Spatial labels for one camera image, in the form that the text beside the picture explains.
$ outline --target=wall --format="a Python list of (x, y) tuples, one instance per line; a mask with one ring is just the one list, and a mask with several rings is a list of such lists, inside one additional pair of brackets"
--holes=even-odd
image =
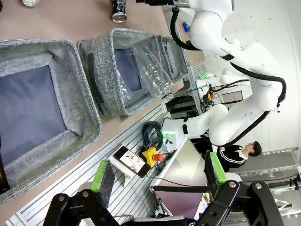
[[(297, 0), (236, 1), (235, 12), (223, 25), (224, 38), (239, 38), (242, 47), (253, 41), (267, 47), (281, 65), (279, 77), (283, 77), (287, 83), (286, 99), (280, 106), (280, 113), (270, 113), (261, 124), (238, 142), (241, 145), (258, 140), (264, 151), (299, 146), (298, 52), (301, 53), (301, 29), (298, 28), (298, 20), (294, 20), (294, 17), (301, 18), (298, 15), (301, 3), (298, 2), (299, 7), (296, 7), (295, 3)], [(286, 12), (286, 6), (289, 6), (289, 14)], [(228, 62), (212, 54), (205, 53), (205, 59), (208, 73), (220, 75), (224, 67), (231, 67)], [(239, 87), (232, 91), (237, 90), (243, 91), (244, 98), (251, 94), (250, 88)]]

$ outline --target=white stripe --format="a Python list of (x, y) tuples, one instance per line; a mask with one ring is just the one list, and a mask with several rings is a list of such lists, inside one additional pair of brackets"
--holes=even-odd
[(243, 162), (245, 162), (246, 160), (243, 159), (242, 161), (235, 161), (233, 159), (229, 159), (227, 156), (224, 155), (223, 152), (220, 152), (221, 154), (221, 157), (223, 157), (226, 161), (229, 161), (229, 162), (233, 162), (233, 163), (237, 163), (237, 164), (242, 164)]

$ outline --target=black can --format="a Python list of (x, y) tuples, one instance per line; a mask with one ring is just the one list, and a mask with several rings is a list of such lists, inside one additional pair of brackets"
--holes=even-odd
[(127, 0), (113, 0), (112, 21), (115, 23), (122, 23), (127, 20), (126, 3)]

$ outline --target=screw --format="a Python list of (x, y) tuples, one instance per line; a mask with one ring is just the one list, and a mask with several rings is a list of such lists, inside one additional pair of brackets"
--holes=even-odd
[(230, 182), (230, 183), (229, 183), (229, 187), (232, 187), (232, 188), (233, 188), (233, 187), (236, 187), (236, 184), (235, 184), (234, 182)]
[(83, 192), (83, 196), (84, 196), (84, 197), (88, 197), (88, 195), (89, 195), (88, 192), (86, 192), (86, 191)]
[(60, 195), (60, 197), (58, 197), (58, 200), (61, 202), (61, 201), (64, 201), (65, 197)]
[(256, 187), (257, 189), (261, 189), (261, 188), (262, 188), (261, 184), (259, 184), (259, 183), (255, 184), (255, 187)]

